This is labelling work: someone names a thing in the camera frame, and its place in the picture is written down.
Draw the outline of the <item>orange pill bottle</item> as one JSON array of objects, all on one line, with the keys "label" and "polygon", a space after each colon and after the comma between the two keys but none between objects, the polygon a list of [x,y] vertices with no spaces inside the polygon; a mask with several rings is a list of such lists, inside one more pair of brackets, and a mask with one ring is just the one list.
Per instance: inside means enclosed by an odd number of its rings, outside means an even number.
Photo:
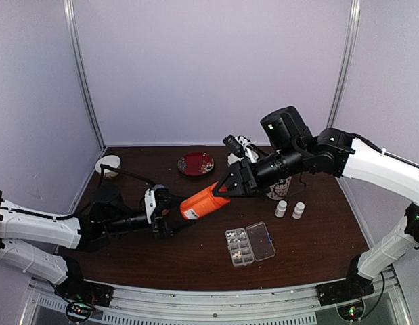
[{"label": "orange pill bottle", "polygon": [[229,197],[214,196],[216,186],[217,183],[214,183],[184,200],[180,205],[182,216],[187,220],[201,219],[229,204]]}]

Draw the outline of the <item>small white bottle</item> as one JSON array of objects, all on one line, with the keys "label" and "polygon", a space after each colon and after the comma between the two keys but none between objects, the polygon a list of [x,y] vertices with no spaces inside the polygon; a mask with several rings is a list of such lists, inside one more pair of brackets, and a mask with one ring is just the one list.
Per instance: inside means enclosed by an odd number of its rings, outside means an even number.
[{"label": "small white bottle", "polygon": [[294,219],[300,219],[305,211],[305,204],[303,202],[297,202],[292,212]]},{"label": "small white bottle", "polygon": [[286,213],[287,206],[288,206],[288,203],[285,200],[280,200],[278,202],[278,205],[277,205],[276,209],[275,209],[275,213],[274,213],[275,216],[277,218],[282,218]]}]

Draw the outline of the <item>clear plastic pill organizer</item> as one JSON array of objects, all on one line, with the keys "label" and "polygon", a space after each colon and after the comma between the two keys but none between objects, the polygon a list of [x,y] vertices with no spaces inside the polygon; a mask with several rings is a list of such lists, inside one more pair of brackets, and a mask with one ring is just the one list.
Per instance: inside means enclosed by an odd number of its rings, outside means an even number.
[{"label": "clear plastic pill organizer", "polygon": [[[238,227],[230,230],[236,229],[244,230],[246,234],[245,241],[229,243],[225,236],[230,259],[234,267],[248,266],[254,262],[275,257],[276,251],[273,240],[264,222],[261,221],[245,228]],[[242,252],[242,261],[239,263],[235,263],[231,257],[232,253],[236,251]]]}]

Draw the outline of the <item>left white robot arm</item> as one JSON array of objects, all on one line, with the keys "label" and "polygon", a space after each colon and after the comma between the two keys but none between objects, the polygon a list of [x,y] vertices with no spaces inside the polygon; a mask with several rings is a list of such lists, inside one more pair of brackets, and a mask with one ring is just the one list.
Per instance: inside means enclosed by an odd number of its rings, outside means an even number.
[{"label": "left white robot arm", "polygon": [[74,300],[82,301],[90,287],[83,281],[79,264],[42,251],[33,242],[96,252],[108,246],[111,238],[142,229],[165,238],[196,221],[189,215],[181,221],[165,220],[164,213],[183,201],[157,185],[144,194],[144,207],[132,209],[125,204],[118,186],[105,183],[92,194],[87,213],[56,215],[16,205],[4,199],[0,191],[0,261],[52,284],[62,284]]}]

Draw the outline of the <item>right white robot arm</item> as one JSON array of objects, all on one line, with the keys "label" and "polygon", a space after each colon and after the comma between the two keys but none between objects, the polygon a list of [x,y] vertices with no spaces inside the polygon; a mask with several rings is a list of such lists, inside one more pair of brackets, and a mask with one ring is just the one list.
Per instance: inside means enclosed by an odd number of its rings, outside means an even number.
[{"label": "right white robot arm", "polygon": [[335,128],[312,136],[293,106],[261,119],[275,150],[253,162],[233,136],[223,142],[239,157],[212,193],[216,197],[253,197],[281,179],[308,172],[327,173],[379,186],[410,200],[399,223],[378,244],[354,258],[340,294],[355,298],[384,268],[419,246],[419,165],[379,148],[366,138]]}]

